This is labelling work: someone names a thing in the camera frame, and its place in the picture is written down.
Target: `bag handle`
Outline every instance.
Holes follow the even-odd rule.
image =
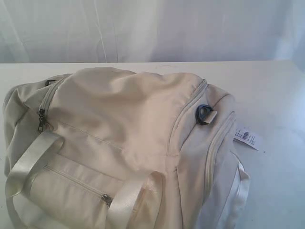
[[[49,161],[52,153],[58,152],[63,144],[63,138],[51,131],[42,132],[27,148],[24,154],[11,169],[5,184],[6,206],[15,229],[30,229],[27,227],[14,207],[13,197],[24,188],[26,181],[33,181],[38,171]]]
[[[148,211],[136,228],[153,229],[162,200],[162,175],[156,171],[137,171],[115,195],[106,217],[106,229],[126,229],[134,207],[141,199]]]

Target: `zipper pull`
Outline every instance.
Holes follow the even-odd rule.
[[[38,133],[42,133],[43,132],[43,126],[46,125],[46,116],[45,116],[45,110],[43,109],[39,109],[38,111],[38,115],[39,115],[39,125],[38,125]]]
[[[113,199],[110,196],[106,195],[106,194],[103,194],[101,199],[106,202],[108,208],[110,207],[110,205],[111,205],[111,203],[113,201]]]

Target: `white fabric backdrop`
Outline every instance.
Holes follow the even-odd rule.
[[[304,0],[0,0],[0,62],[294,59]]]

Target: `white tabletop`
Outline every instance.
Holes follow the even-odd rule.
[[[233,94],[238,121],[264,140],[260,151],[235,143],[252,178],[247,205],[237,228],[304,228],[305,75],[292,62],[0,64],[0,100],[4,100],[6,92],[14,85],[97,66],[161,74],[190,72]],[[1,131],[0,222],[10,229],[2,172],[5,158],[3,139]],[[19,209],[24,212],[27,204]]]

